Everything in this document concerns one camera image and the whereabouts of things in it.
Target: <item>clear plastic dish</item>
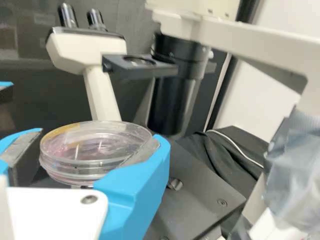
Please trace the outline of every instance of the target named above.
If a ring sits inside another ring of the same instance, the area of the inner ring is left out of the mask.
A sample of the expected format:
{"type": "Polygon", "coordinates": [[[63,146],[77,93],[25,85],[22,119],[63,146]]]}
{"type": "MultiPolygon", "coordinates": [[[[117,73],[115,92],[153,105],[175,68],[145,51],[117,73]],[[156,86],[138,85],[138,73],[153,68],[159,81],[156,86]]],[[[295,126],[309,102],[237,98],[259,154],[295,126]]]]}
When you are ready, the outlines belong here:
{"type": "Polygon", "coordinates": [[[149,130],[133,123],[79,122],[46,134],[40,142],[39,161],[58,182],[92,186],[120,165],[148,159],[158,147],[152,139],[149,130]],[[132,160],[137,153],[144,159],[132,160]]]}

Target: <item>black cylinder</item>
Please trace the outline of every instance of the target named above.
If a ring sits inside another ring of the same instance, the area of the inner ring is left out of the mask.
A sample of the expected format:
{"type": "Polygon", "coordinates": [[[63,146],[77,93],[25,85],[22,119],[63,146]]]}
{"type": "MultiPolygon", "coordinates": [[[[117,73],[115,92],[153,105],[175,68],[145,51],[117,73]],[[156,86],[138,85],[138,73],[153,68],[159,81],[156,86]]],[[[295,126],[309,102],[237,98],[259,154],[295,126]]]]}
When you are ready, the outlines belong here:
{"type": "Polygon", "coordinates": [[[67,3],[62,3],[58,7],[58,14],[62,27],[66,28],[77,28],[78,22],[74,8],[67,3]]]}
{"type": "Polygon", "coordinates": [[[160,134],[185,131],[211,49],[197,42],[155,34],[152,57],[178,65],[178,75],[155,79],[147,126],[160,134]]]}
{"type": "Polygon", "coordinates": [[[107,31],[106,26],[104,25],[104,20],[102,14],[97,9],[91,9],[86,13],[88,19],[89,27],[91,29],[96,29],[100,31],[107,31]]]}

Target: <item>microscope eyepiece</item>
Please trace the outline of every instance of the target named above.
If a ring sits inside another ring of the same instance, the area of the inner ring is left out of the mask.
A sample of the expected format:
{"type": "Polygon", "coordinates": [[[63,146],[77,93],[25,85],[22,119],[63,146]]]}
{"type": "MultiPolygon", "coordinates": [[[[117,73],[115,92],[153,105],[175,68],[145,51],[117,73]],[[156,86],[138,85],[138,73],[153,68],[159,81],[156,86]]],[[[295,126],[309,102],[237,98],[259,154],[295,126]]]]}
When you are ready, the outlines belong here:
{"type": "Polygon", "coordinates": [[[62,27],[66,28],[77,28],[78,22],[74,8],[67,3],[62,3],[58,7],[58,14],[62,27]]]}
{"type": "Polygon", "coordinates": [[[86,13],[86,17],[88,19],[89,28],[100,30],[100,31],[108,31],[104,20],[102,18],[102,14],[97,9],[91,9],[86,13]]]}

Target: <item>black cloth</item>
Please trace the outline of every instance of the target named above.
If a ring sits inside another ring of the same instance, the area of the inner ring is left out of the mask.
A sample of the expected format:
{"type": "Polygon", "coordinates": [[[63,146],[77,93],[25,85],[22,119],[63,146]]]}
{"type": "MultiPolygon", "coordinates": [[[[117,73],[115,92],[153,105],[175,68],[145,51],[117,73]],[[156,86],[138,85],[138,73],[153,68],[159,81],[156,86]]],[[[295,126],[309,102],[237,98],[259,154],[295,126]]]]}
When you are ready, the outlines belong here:
{"type": "MultiPolygon", "coordinates": [[[[263,154],[268,148],[265,141],[233,126],[218,131],[232,139],[246,156],[263,165],[263,154]]],[[[177,143],[248,199],[263,169],[245,158],[225,137],[215,132],[196,132],[177,143]]],[[[224,237],[236,224],[241,211],[221,224],[224,237]]]]}

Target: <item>blue holder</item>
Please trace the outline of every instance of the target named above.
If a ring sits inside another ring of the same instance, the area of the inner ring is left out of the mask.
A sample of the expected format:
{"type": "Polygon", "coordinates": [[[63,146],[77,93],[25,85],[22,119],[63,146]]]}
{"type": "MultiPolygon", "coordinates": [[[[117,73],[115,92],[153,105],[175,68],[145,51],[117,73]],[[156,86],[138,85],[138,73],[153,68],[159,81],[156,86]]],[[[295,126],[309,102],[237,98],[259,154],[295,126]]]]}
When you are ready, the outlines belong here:
{"type": "Polygon", "coordinates": [[[11,81],[0,81],[0,87],[10,87],[13,86],[14,84],[11,81]]]}
{"type": "Polygon", "coordinates": [[[93,184],[108,197],[108,211],[100,240],[142,240],[161,203],[169,180],[170,144],[160,144],[147,160],[116,168],[93,184]]]}
{"type": "MultiPolygon", "coordinates": [[[[32,128],[29,130],[20,131],[15,134],[4,137],[3,139],[0,140],[0,155],[20,136],[28,133],[41,132],[41,131],[42,131],[42,128],[32,128]]],[[[8,164],[5,161],[0,159],[0,175],[1,174],[8,175],[8,167],[9,167],[8,164]]]]}

